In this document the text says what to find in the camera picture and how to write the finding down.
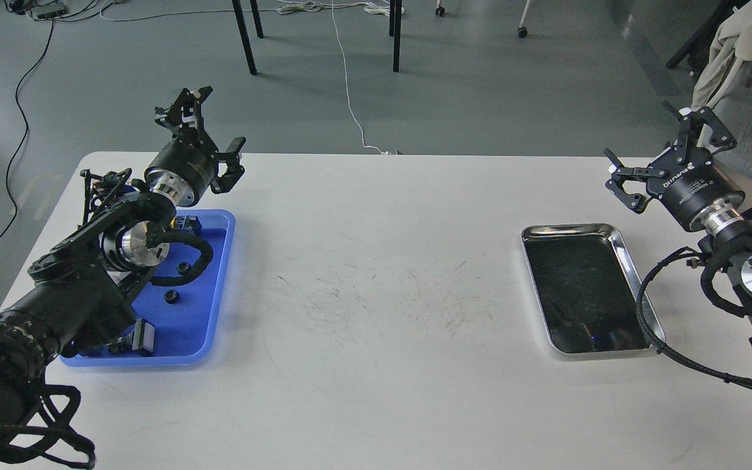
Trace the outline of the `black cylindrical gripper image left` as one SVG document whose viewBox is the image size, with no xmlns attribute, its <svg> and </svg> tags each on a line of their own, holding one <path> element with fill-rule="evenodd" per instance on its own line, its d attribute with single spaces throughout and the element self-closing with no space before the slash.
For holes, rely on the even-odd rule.
<svg viewBox="0 0 752 470">
<path fill-rule="evenodd" d="M 144 172 L 144 181 L 153 188 L 164 174 L 176 176 L 186 186 L 180 202 L 199 202 L 209 184 L 212 193 L 229 193 L 245 174 L 241 151 L 247 143 L 246 137 L 236 137 L 226 151 L 212 153 L 211 157 L 196 148 L 211 144 L 201 104 L 212 92 L 212 86 L 198 90 L 184 88 L 167 109 L 154 109 L 154 122 L 170 131 L 177 140 L 171 140 L 156 155 Z M 221 163 L 226 165 L 226 170 L 219 175 Z"/>
</svg>

